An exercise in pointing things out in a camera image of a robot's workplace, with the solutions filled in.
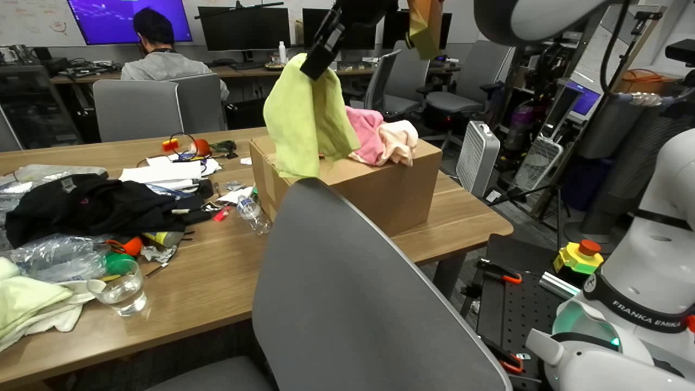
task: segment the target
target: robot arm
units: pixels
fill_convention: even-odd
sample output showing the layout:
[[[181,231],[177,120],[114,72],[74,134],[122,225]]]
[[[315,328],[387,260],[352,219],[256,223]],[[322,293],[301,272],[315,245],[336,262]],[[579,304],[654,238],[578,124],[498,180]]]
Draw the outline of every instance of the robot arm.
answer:
[[[503,45],[540,42],[566,30],[605,0],[475,0],[475,21],[483,34]],[[340,51],[344,39],[361,25],[378,23],[395,13],[397,0],[334,0],[309,47],[301,72],[320,77]]]

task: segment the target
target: clear plastic bag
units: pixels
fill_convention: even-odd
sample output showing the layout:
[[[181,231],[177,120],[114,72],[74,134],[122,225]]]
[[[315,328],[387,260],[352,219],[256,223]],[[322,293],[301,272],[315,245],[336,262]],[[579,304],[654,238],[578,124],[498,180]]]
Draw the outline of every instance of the clear plastic bag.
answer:
[[[47,282],[76,282],[107,274],[104,237],[53,234],[11,250],[8,258],[22,274]]]

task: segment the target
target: cable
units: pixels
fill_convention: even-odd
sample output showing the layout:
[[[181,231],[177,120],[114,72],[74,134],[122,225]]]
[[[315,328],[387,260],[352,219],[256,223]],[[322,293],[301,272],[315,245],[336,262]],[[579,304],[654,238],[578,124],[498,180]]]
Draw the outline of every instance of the cable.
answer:
[[[615,45],[617,37],[622,34],[622,28],[624,28],[624,21],[626,21],[629,1],[632,1],[632,0],[624,0],[622,13],[618,13],[618,18],[617,18],[617,23],[615,23],[615,28],[612,28],[612,34],[611,34],[611,39],[609,39],[609,45],[605,45],[605,51],[604,51],[604,58],[601,58],[600,80],[601,80],[604,94],[611,94],[611,91],[609,91],[611,86],[609,86],[609,82],[605,82],[609,60],[611,60],[612,45]]]

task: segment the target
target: desk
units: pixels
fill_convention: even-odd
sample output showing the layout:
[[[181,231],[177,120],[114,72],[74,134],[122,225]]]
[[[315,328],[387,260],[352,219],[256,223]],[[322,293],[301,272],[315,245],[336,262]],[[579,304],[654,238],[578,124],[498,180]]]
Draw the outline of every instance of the desk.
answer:
[[[263,129],[252,129],[202,136],[212,143],[234,139],[238,154],[247,156],[247,140],[263,133]],[[0,172],[7,174],[29,162],[102,165],[110,177],[118,177],[124,165],[136,165],[144,156],[157,154],[159,146],[161,139],[138,139],[5,151]],[[252,183],[252,169],[238,159],[219,162],[223,172],[215,174],[215,183]],[[221,223],[197,223],[194,231],[194,241],[181,245],[172,265],[146,282],[152,302],[147,316],[120,319],[110,308],[91,302],[74,333],[26,337],[1,351],[0,388],[249,319],[265,238],[252,234],[234,215]],[[392,241],[411,260],[429,262],[484,245],[496,233],[511,234],[512,225],[438,174],[428,223],[400,233]]]
[[[281,72],[275,69],[234,69],[234,67],[211,67],[221,80],[234,80],[234,77],[278,77]],[[369,67],[364,69],[339,69],[340,77],[356,77],[356,76],[372,76],[374,72]],[[120,73],[99,73],[99,76],[81,76],[81,77],[67,77],[67,76],[53,76],[53,84],[93,84],[99,77],[120,77]]]

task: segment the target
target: gray office chair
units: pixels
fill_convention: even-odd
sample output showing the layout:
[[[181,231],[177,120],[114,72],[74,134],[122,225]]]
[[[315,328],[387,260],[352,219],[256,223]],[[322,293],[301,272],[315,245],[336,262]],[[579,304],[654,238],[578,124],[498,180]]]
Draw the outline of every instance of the gray office chair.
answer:
[[[428,140],[441,140],[441,149],[447,147],[449,140],[459,140],[453,136],[451,117],[480,117],[486,105],[484,84],[492,84],[503,80],[499,73],[503,69],[503,60],[511,47],[498,45],[492,42],[475,42],[466,51],[460,69],[457,72],[457,94],[451,91],[432,91],[425,95],[425,105],[446,115],[447,129],[443,134],[424,136]]]
[[[95,80],[93,105],[102,140],[184,133],[177,84],[170,80]]]
[[[499,363],[432,282],[315,177],[300,180],[282,200],[252,324],[282,391],[511,388]],[[227,366],[215,375],[226,375],[227,388],[238,381]]]
[[[402,117],[424,105],[421,88],[425,86],[429,60],[420,58],[417,49],[409,49],[407,42],[395,42],[397,51],[391,76],[384,86],[387,117]]]
[[[16,134],[5,109],[0,107],[0,151],[23,149],[20,136]]]
[[[182,125],[187,133],[226,131],[219,102],[219,76],[175,77]]]
[[[387,51],[387,55],[382,55],[378,58],[378,63],[374,64],[374,73],[369,77],[369,84],[366,84],[364,94],[353,95],[352,91],[347,91],[347,105],[350,107],[374,109],[374,111],[382,111],[384,109],[384,88],[387,88],[387,80],[389,80],[391,69],[392,69],[395,56],[397,56],[397,49]]]

